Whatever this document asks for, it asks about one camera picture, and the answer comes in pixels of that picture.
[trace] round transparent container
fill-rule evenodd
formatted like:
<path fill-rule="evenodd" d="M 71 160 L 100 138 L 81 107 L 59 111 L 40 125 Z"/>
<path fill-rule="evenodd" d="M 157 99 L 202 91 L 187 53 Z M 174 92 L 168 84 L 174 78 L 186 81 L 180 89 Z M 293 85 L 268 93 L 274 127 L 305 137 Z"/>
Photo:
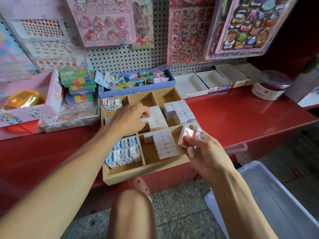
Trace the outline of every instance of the round transparent container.
<path fill-rule="evenodd" d="M 293 83 L 289 76 L 274 70 L 264 70 L 253 85 L 251 91 L 261 99 L 277 100 Z"/>

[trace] person's right hand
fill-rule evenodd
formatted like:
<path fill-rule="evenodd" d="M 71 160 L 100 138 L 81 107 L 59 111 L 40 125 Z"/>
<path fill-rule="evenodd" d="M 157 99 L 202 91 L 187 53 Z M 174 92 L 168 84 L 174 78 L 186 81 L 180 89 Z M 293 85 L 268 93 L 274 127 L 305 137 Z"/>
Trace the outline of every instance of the person's right hand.
<path fill-rule="evenodd" d="M 232 161 L 226 154 L 221 144 L 205 131 L 201 132 L 202 138 L 185 136 L 186 141 L 191 146 L 197 146 L 195 149 L 195 157 L 188 156 L 190 162 L 194 165 L 196 171 L 206 180 L 209 181 L 212 173 L 225 170 L 235 170 Z"/>

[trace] white pegboard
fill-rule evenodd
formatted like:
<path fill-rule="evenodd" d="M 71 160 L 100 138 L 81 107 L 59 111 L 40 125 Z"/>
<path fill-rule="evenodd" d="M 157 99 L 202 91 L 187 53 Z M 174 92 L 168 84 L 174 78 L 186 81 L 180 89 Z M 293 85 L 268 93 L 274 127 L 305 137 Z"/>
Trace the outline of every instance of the white pegboard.
<path fill-rule="evenodd" d="M 93 70 L 100 72 L 120 73 L 150 69 L 166 64 L 167 34 L 168 34 L 168 6 L 169 0 L 153 0 L 154 19 L 154 48 L 132 50 L 130 45 L 106 46 L 104 48 L 87 48 Z M 0 16 L 1 23 L 12 36 L 12 32 Z M 72 42 L 77 43 L 76 31 L 68 28 L 67 31 Z M 175 65 L 171 68 L 173 74 L 183 73 L 194 69 L 210 67 L 214 64 L 244 61 L 245 58 L 214 60 L 204 63 Z"/>

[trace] leg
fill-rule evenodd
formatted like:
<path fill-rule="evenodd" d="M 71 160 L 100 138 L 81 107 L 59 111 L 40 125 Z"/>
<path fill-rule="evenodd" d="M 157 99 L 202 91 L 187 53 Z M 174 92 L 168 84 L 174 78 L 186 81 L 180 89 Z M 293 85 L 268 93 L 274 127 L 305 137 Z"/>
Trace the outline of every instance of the leg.
<path fill-rule="evenodd" d="M 157 239 L 153 204 L 138 190 L 123 191 L 111 207 L 107 238 Z"/>

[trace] white cardboard box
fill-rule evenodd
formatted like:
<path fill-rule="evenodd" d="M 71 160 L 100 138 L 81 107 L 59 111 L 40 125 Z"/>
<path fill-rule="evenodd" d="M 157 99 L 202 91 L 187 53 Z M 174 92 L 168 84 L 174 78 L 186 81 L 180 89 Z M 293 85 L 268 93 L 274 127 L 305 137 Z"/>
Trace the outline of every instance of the white cardboard box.
<path fill-rule="evenodd" d="M 231 82 L 225 79 L 225 77 L 222 76 L 217 70 L 202 72 L 197 71 L 196 74 L 207 86 L 208 94 L 229 90 L 232 85 Z"/>
<path fill-rule="evenodd" d="M 207 95 L 208 88 L 193 72 L 182 76 L 174 76 L 175 87 L 183 99 Z"/>
<path fill-rule="evenodd" d="M 247 85 L 253 85 L 254 81 L 260 76 L 261 73 L 259 69 L 250 63 L 235 63 L 232 64 L 232 66 L 250 79 Z"/>
<path fill-rule="evenodd" d="M 224 76 L 232 83 L 231 88 L 246 86 L 249 82 L 247 76 L 238 71 L 231 64 L 215 65 L 215 67 L 222 76 Z"/>

